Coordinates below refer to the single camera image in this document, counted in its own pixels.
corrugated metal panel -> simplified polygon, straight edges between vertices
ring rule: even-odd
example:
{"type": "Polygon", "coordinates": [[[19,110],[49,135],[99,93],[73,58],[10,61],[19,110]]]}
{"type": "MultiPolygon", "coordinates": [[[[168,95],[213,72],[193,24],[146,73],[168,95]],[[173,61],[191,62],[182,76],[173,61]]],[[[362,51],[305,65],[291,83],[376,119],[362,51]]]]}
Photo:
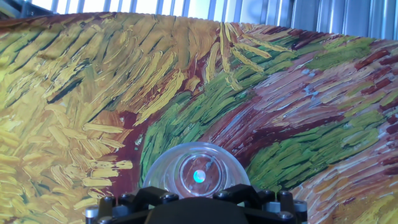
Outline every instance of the corrugated metal panel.
{"type": "MultiPolygon", "coordinates": [[[[76,11],[71,11],[69,7],[60,9],[60,6],[65,7],[61,4],[63,0],[60,4],[58,0],[47,1],[53,11],[68,13],[81,12],[85,4],[85,0],[78,0],[76,11]]],[[[118,11],[122,12],[153,11],[163,15],[398,40],[398,0],[106,0],[105,11],[110,10],[113,1],[118,2],[118,11]]]]}

transparent dome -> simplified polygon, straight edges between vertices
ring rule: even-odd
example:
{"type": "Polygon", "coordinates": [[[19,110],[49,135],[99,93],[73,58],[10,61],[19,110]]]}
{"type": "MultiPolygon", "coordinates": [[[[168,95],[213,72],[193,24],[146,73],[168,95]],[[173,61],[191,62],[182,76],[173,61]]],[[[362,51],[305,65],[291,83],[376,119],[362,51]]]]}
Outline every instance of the transparent dome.
{"type": "Polygon", "coordinates": [[[143,187],[153,186],[186,197],[211,197],[236,184],[250,185],[238,160],[225,149],[205,142],[175,146],[147,173],[143,187]]]}

painted backdrop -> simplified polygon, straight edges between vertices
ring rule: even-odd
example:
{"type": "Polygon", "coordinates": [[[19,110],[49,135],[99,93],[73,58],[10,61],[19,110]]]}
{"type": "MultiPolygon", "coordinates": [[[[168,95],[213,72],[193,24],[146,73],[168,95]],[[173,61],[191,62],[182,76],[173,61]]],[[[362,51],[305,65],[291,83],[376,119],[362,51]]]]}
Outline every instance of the painted backdrop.
{"type": "Polygon", "coordinates": [[[183,142],[310,223],[398,219],[398,42],[143,14],[0,22],[0,220],[81,223],[183,142]]]}

